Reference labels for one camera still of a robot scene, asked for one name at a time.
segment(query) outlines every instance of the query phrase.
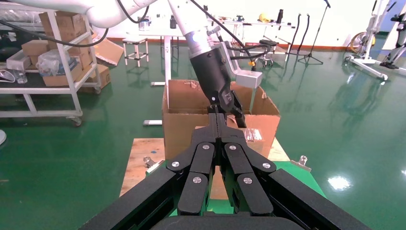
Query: clear plastic container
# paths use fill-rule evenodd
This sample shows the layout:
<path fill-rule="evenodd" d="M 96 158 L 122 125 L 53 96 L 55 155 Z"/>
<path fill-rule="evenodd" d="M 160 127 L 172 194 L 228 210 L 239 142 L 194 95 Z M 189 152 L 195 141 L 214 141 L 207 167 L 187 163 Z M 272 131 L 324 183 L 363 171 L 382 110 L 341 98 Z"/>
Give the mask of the clear plastic container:
<path fill-rule="evenodd" d="M 15 80 L 19 84 L 25 84 L 28 82 L 27 76 L 25 75 L 24 70 L 17 70 L 17 69 L 11 69 L 10 72 L 14 75 Z"/>

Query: wooden platform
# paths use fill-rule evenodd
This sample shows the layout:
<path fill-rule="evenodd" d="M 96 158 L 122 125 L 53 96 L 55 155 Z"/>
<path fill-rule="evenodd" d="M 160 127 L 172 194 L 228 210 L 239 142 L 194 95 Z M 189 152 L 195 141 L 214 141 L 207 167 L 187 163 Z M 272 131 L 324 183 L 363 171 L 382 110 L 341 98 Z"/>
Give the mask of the wooden platform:
<path fill-rule="evenodd" d="M 155 162 L 165 159 L 165 147 L 163 138 L 136 138 L 133 141 L 130 157 L 128 159 L 127 169 L 125 170 L 123 185 L 120 196 L 138 184 L 145 178 L 143 158 L 151 157 Z M 269 152 L 268 159 L 271 161 L 290 161 L 282 146 L 277 139 L 273 141 L 272 148 Z M 221 174 L 218 167 L 213 177 L 211 199 L 227 199 Z"/>

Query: caster wheel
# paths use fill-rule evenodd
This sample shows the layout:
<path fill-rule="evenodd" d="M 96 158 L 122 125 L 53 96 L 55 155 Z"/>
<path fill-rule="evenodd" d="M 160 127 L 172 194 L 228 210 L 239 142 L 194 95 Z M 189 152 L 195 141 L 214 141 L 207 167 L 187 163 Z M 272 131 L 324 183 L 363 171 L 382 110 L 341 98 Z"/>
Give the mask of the caster wheel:
<path fill-rule="evenodd" d="M 71 120 L 72 120 L 74 127 L 79 127 L 82 125 L 82 118 L 75 117 L 75 118 L 72 118 Z"/>
<path fill-rule="evenodd" d="M 100 94 L 102 92 L 102 89 L 100 89 L 100 87 L 94 87 L 94 92 L 96 94 Z"/>

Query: tripod stand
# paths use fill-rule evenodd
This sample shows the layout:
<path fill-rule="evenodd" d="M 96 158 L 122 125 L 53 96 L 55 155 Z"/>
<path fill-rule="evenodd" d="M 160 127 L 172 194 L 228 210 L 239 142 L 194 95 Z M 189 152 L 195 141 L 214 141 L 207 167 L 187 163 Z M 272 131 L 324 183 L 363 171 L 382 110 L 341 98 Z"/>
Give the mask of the tripod stand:
<path fill-rule="evenodd" d="M 318 33 L 320 32 L 321 24 L 323 23 L 324 16 L 325 16 L 325 14 L 326 14 L 327 7 L 331 8 L 331 6 L 330 6 L 330 4 L 328 3 L 328 1 L 327 1 L 327 0 L 325 0 L 325 1 L 326 1 L 326 3 L 327 3 L 327 6 L 326 6 L 326 8 L 324 9 L 323 17 L 321 18 L 321 22 L 320 22 L 320 25 L 319 25 L 319 27 L 318 27 L 315 40 L 314 40 L 313 45 L 312 45 L 312 49 L 310 50 L 310 53 L 309 53 L 309 54 L 303 55 L 303 57 L 298 60 L 298 62 L 300 62 L 300 63 L 304 63 L 304 64 L 307 64 L 307 65 L 323 65 L 323 64 L 324 64 L 324 62 L 322 62 L 322 61 L 320 61 L 319 59 L 313 57 L 312 52 L 313 52 L 313 49 L 314 49 L 315 44 L 316 44 L 316 40 L 317 40 L 317 37 L 318 37 Z M 311 58 L 314 59 L 314 60 L 316 60 L 316 61 L 319 62 L 319 63 L 309 63 L 309 60 L 310 60 Z"/>

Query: white box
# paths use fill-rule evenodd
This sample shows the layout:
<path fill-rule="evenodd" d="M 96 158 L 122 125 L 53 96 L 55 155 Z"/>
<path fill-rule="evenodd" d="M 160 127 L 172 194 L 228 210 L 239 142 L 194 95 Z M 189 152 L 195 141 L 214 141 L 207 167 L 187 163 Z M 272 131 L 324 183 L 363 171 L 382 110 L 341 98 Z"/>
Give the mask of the white box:
<path fill-rule="evenodd" d="M 31 65 L 31 60 L 22 50 L 7 59 L 7 68 L 16 70 L 25 70 Z"/>

